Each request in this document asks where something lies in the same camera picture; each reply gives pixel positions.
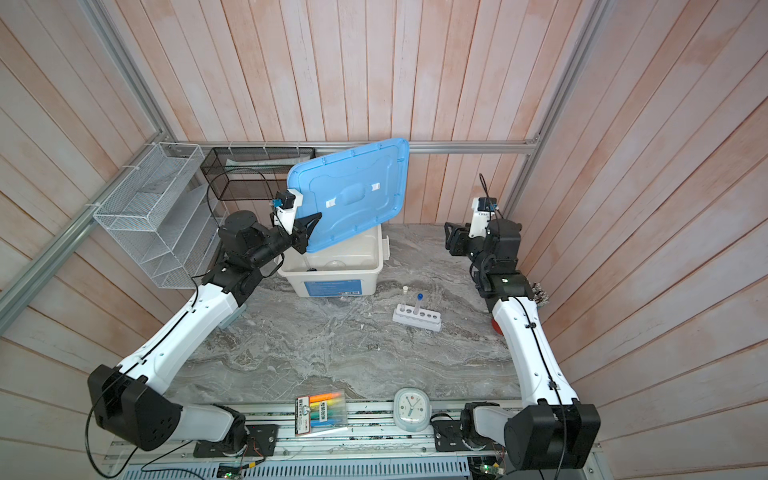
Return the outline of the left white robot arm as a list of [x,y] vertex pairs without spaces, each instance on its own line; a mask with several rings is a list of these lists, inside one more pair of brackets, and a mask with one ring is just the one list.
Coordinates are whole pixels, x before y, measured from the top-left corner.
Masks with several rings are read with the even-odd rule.
[[263,267],[288,250],[306,251],[321,218],[280,213],[277,225],[267,228],[250,211],[229,215],[218,231],[217,261],[192,300],[118,365],[90,374],[92,423],[143,451],[173,440],[209,442],[225,456],[242,454],[248,440],[243,414],[217,405],[183,406],[165,392],[198,346],[245,304],[265,277]]

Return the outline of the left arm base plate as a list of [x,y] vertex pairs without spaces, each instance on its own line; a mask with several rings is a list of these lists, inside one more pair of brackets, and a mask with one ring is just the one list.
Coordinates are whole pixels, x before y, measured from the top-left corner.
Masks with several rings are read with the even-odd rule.
[[235,428],[220,442],[198,441],[194,458],[271,457],[274,455],[279,426],[277,424],[244,425]]

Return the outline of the blue capped test tube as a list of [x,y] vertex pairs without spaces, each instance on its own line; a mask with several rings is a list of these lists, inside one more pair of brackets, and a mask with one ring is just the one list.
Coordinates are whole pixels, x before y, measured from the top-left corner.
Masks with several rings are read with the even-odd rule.
[[416,316],[419,316],[421,314],[421,305],[422,305],[423,298],[424,298],[423,293],[419,293],[417,295],[417,299],[416,299],[414,310],[413,310],[413,313]]

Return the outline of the clear glass petri dish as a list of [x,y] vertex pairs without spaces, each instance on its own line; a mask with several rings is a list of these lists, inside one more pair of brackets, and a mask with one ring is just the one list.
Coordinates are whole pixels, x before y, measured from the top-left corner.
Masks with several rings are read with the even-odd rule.
[[326,270],[344,270],[347,268],[347,265],[341,260],[334,259],[329,261],[324,268]]

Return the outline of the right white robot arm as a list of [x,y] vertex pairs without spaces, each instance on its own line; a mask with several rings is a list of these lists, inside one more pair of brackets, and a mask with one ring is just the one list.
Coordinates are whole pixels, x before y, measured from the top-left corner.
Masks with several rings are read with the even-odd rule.
[[445,247],[470,261],[469,275],[511,354],[522,408],[469,402],[461,413],[463,442],[495,443],[522,471],[584,467],[601,426],[597,408],[582,402],[566,380],[544,333],[533,287],[517,268],[521,227],[508,219],[480,227],[446,223]]

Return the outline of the blue plastic bin lid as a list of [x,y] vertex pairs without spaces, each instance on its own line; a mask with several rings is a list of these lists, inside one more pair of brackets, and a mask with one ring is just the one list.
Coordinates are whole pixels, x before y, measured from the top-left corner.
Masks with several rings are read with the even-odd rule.
[[409,142],[392,138],[291,168],[287,187],[303,195],[300,218],[321,213],[309,237],[315,253],[396,217],[403,208]]

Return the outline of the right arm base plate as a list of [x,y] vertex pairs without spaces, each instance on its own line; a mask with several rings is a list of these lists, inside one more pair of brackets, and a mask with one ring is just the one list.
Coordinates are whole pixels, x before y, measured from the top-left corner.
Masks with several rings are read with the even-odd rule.
[[430,420],[434,446],[438,452],[501,453],[503,447],[492,440],[470,440],[464,436],[461,422],[450,416],[438,415]]

